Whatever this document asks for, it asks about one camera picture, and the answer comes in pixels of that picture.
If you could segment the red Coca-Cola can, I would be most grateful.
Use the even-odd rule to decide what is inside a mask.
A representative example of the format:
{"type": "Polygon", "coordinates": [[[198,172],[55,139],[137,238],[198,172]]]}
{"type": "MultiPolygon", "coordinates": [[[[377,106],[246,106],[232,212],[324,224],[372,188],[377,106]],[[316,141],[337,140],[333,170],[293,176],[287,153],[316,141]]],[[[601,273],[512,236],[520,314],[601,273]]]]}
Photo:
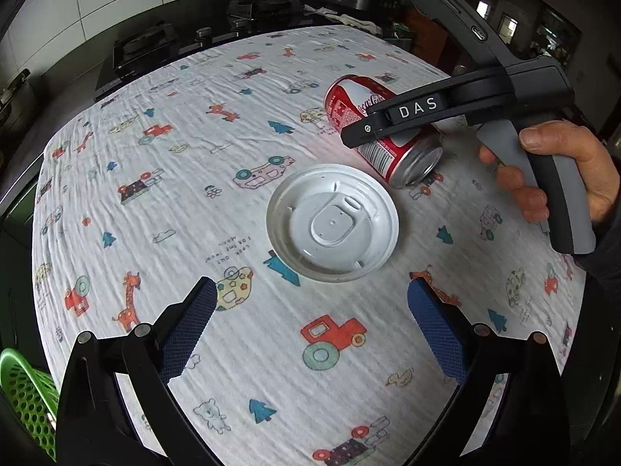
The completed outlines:
{"type": "Polygon", "coordinates": [[[420,183],[439,163],[443,147],[432,125],[390,132],[389,115],[375,106],[395,97],[376,80],[345,75],[327,89],[324,111],[343,144],[356,150],[390,186],[420,183]]]}

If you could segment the white plastic cup lid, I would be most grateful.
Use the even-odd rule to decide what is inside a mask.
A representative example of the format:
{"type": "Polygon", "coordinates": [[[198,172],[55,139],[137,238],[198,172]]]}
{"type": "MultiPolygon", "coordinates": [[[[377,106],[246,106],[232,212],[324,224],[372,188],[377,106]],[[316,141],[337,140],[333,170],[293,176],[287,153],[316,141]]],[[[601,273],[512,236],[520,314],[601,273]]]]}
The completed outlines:
{"type": "Polygon", "coordinates": [[[280,261],[323,283],[352,282],[378,270],[400,230],[382,184],[342,164],[314,165],[285,179],[269,199],[265,225],[280,261]]]}

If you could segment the white patterned table cloth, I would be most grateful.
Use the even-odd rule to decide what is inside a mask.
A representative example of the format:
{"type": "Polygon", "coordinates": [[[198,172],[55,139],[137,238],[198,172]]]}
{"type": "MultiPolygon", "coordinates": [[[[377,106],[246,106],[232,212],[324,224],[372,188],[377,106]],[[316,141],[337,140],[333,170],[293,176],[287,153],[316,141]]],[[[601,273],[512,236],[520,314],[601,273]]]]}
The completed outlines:
{"type": "Polygon", "coordinates": [[[350,150],[337,79],[394,93],[436,68],[341,26],[229,43],[166,65],[49,140],[33,279],[49,371],[82,331],[154,322],[202,276],[216,310],[170,390],[228,465],[400,465],[456,388],[408,309],[421,278],[470,322],[546,335],[558,368],[585,274],[525,222],[461,119],[400,190],[383,148],[350,150]]]}

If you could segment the green perforated plastic basket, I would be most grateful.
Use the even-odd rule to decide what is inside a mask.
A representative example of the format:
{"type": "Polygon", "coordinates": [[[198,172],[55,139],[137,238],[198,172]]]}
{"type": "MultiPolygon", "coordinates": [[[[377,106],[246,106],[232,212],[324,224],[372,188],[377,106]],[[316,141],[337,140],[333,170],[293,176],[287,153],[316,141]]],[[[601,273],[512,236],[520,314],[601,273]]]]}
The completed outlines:
{"type": "Polygon", "coordinates": [[[1,352],[1,394],[37,450],[56,465],[59,392],[52,376],[32,367],[16,349],[6,348],[1,352]]]}

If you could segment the black gas stove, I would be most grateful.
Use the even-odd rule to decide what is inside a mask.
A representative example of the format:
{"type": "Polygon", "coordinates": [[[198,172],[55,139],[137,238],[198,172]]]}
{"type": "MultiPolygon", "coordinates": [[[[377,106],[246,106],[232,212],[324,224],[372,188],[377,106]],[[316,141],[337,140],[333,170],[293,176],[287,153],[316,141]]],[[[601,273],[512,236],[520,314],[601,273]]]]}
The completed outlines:
{"type": "Polygon", "coordinates": [[[285,31],[309,21],[300,0],[232,0],[213,17],[176,24],[160,20],[114,43],[96,84],[96,98],[194,53],[268,31],[285,31]]]}

